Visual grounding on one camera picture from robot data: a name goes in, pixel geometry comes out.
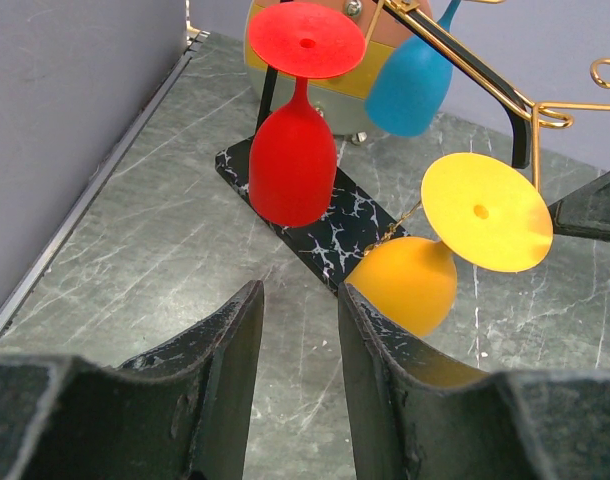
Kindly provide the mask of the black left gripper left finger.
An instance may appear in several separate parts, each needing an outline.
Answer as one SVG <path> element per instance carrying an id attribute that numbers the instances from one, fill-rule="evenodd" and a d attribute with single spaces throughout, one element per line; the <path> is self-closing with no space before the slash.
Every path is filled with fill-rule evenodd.
<path id="1" fill-rule="evenodd" d="M 239 479 L 264 315 L 261 281 L 117 368 L 0 355 L 0 479 Z"/>

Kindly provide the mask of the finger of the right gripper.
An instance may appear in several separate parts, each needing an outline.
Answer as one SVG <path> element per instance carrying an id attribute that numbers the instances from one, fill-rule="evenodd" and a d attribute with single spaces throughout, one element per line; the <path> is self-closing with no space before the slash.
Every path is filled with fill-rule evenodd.
<path id="1" fill-rule="evenodd" d="M 610 171 L 548 209 L 555 234 L 610 242 Z"/>

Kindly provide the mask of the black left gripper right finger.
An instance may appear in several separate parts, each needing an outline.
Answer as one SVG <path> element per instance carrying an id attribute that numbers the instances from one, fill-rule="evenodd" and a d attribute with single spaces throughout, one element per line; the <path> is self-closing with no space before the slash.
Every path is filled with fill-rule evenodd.
<path id="1" fill-rule="evenodd" d="M 610 479 L 610 370 L 461 363 L 349 285 L 338 326 L 360 479 Z"/>

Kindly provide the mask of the yellow wine glass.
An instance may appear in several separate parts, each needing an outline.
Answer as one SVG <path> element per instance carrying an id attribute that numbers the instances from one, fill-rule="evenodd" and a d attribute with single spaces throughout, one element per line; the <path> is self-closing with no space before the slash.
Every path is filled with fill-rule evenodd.
<path id="1" fill-rule="evenodd" d="M 437 240 L 389 239 L 346 282 L 394 323 L 425 336 L 455 301 L 455 257 L 495 272 L 529 270 L 548 254 L 553 224 L 535 183 L 482 154 L 453 153 L 434 161 L 420 194 Z"/>

